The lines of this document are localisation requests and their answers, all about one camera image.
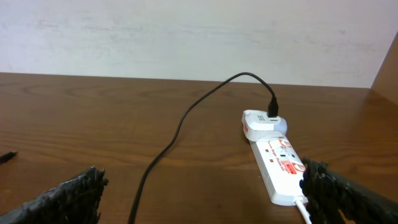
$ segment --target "white cable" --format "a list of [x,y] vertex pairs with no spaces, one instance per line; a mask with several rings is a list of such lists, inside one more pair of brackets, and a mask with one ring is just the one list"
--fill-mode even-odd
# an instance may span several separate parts
[[294,204],[296,204],[297,208],[300,210],[301,214],[303,215],[305,223],[312,224],[310,220],[310,214],[307,212],[307,209],[305,209],[303,202],[301,200],[297,200],[294,202]]

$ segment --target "cable connector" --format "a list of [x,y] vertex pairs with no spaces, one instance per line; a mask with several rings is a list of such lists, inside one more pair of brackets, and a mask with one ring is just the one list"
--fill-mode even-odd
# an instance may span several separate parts
[[276,97],[272,97],[271,102],[269,102],[268,104],[268,117],[269,118],[275,118],[276,116],[278,116],[278,110],[279,110],[279,106],[278,106],[278,102],[276,101]]

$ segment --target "white power strip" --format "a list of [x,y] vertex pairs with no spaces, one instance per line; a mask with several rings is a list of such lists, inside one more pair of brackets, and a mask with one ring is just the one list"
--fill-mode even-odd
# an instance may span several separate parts
[[299,186],[305,167],[285,136],[285,119],[279,116],[268,118],[264,111],[246,110],[242,123],[271,202],[298,206],[305,221],[311,223],[303,206],[308,200]]

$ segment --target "wood grain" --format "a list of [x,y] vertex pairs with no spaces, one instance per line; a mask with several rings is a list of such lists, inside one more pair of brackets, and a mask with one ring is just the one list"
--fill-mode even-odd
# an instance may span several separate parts
[[[216,82],[0,74],[0,213],[95,165],[110,180],[100,223],[126,223],[146,165]],[[272,85],[300,156],[397,201],[398,106],[368,89]],[[303,223],[270,202],[241,131],[266,110],[260,84],[230,83],[187,116],[150,173],[136,223]]]
[[372,90],[398,105],[398,33],[374,80]]

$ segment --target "white wall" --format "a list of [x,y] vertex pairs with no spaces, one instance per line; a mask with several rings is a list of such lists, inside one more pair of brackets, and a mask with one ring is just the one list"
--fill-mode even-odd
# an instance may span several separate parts
[[397,30],[397,0],[0,0],[0,72],[370,87]]

